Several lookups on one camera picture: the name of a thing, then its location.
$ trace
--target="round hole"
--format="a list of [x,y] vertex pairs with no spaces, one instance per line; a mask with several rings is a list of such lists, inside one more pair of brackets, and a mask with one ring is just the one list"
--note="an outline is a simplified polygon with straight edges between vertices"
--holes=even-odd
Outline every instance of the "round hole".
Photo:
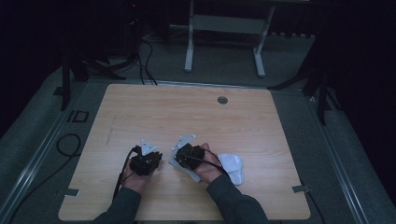
[[225,105],[225,104],[228,103],[228,99],[227,99],[227,97],[225,97],[225,96],[220,96],[220,97],[218,98],[218,102],[219,102],[219,104],[221,104],[221,105]]

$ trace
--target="gray fabric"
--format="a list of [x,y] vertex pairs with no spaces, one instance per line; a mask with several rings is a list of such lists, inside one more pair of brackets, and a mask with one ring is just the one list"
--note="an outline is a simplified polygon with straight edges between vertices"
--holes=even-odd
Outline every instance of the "gray fabric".
[[218,206],[226,224],[269,223],[259,202],[242,194],[227,175],[216,178],[206,190]]
[[120,188],[107,211],[97,217],[94,224],[130,224],[134,221],[142,196],[132,189]]

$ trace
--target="cable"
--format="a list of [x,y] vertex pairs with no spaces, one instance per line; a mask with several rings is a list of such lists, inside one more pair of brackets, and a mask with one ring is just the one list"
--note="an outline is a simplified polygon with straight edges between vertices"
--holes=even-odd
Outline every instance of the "cable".
[[[62,152],[60,149],[60,146],[59,146],[60,142],[69,136],[74,136],[78,140],[78,145],[72,154],[67,154],[67,153]],[[8,223],[12,223],[12,221],[14,220],[15,216],[17,215],[17,213],[20,210],[20,208],[22,207],[22,205],[26,202],[26,200],[28,200],[28,198],[30,196],[32,196],[33,193],[35,193],[36,190],[40,189],[47,181],[49,181],[53,176],[58,174],[58,172],[60,172],[71,160],[73,160],[73,158],[81,155],[81,153],[77,153],[80,146],[81,146],[81,139],[75,133],[66,134],[66,135],[62,136],[60,139],[58,139],[58,141],[56,143],[56,149],[58,150],[59,153],[68,157],[67,161],[62,166],[60,166],[55,172],[53,172],[51,175],[49,175],[46,179],[44,179],[41,183],[39,183],[36,187],[34,187],[28,194],[26,194],[23,197],[23,199],[21,200],[21,202],[18,204],[17,208],[15,209],[14,213],[12,214],[11,219],[9,220]]]
[[207,150],[207,149],[204,149],[204,148],[202,148],[202,150],[208,151],[208,152],[210,152],[212,155],[214,155],[214,156],[216,157],[216,159],[219,161],[220,166],[218,166],[218,165],[216,165],[215,163],[210,162],[210,161],[201,160],[201,159],[198,159],[198,158],[195,158],[195,157],[191,157],[191,156],[187,156],[187,155],[183,155],[183,156],[186,157],[186,158],[192,159],[192,160],[201,161],[201,162],[207,163],[207,164],[209,164],[209,165],[212,165],[212,166],[218,168],[218,170],[220,170],[222,173],[226,174],[226,175],[230,178],[230,176],[228,175],[227,171],[224,170],[224,168],[222,167],[221,161],[219,160],[218,156],[217,156],[215,153],[211,152],[210,150]]
[[152,45],[146,40],[142,40],[142,42],[150,46],[150,52],[148,54],[148,58],[146,59],[145,65],[143,65],[143,63],[142,63],[142,59],[140,57],[140,54],[137,53],[137,60],[139,61],[139,76],[140,76],[140,80],[142,81],[143,85],[146,84],[145,81],[143,80],[143,69],[145,69],[146,75],[148,76],[148,79],[150,80],[151,84],[152,85],[158,85],[157,81],[154,79],[154,77],[152,76],[152,74],[149,71],[149,59],[150,59],[151,54],[152,54]]
[[[305,185],[304,181],[303,181],[301,178],[300,178],[300,181],[301,181],[301,183],[302,183],[303,185]],[[319,209],[319,207],[318,207],[317,202],[314,200],[314,197],[312,197],[311,192],[308,191],[307,194],[308,194],[309,198],[311,198],[312,203],[314,204],[315,208],[317,209],[317,211],[318,211],[318,213],[319,213],[319,216],[320,216],[320,219],[321,219],[321,221],[322,221],[322,224],[326,224],[326,221],[324,220],[324,216],[323,216],[323,214],[321,213],[321,211],[320,211],[320,209]]]
[[125,168],[126,168],[126,164],[128,163],[128,160],[129,160],[129,158],[131,157],[131,154],[132,154],[133,152],[134,152],[134,148],[132,148],[131,151],[129,151],[128,156],[126,157],[125,162],[124,162],[124,164],[123,164],[123,166],[122,166],[122,170],[121,170],[121,172],[120,172],[120,174],[119,174],[119,179],[117,180],[116,187],[114,188],[113,201],[114,201],[114,199],[116,198],[117,194],[119,193],[119,189],[120,189],[121,183],[122,183],[124,180],[126,180],[129,176],[131,176],[131,175],[129,175],[128,177],[126,177],[125,179],[122,180],[122,175],[123,175],[124,170],[125,170]]

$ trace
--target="wooden table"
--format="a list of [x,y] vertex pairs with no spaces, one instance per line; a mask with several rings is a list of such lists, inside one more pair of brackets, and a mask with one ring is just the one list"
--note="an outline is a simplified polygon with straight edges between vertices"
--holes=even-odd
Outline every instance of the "wooden table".
[[[224,96],[228,103],[218,102]],[[267,90],[109,85],[92,125],[70,189],[62,220],[91,220],[111,204],[129,150],[145,139],[163,154],[145,190],[136,220],[221,220],[206,193],[169,164],[181,135],[196,134],[194,146],[207,142],[217,153],[244,160],[245,181],[238,188],[256,198],[269,219],[306,219],[310,211],[289,146]]]

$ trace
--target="hand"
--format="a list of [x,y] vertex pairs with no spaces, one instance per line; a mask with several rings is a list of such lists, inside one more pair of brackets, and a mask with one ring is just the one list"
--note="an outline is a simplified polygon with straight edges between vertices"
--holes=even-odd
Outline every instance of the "hand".
[[152,173],[150,175],[139,176],[131,170],[129,163],[131,163],[131,160],[128,160],[125,171],[122,174],[123,182],[121,183],[121,185],[124,188],[132,189],[142,194],[143,190],[145,189],[145,186],[147,185],[147,183],[149,182],[152,176]]
[[[209,150],[210,151],[210,147],[208,143],[203,143],[201,145],[201,148]],[[219,160],[218,158],[213,155],[212,153],[208,152],[205,150],[205,156],[204,156],[204,160],[206,161],[210,161],[212,163],[215,163],[216,165],[220,166]],[[215,180],[216,178],[218,178],[219,176],[222,175],[222,172],[214,167],[211,164],[207,164],[205,162],[202,162],[195,170],[194,172],[207,184],[210,184],[213,180]]]

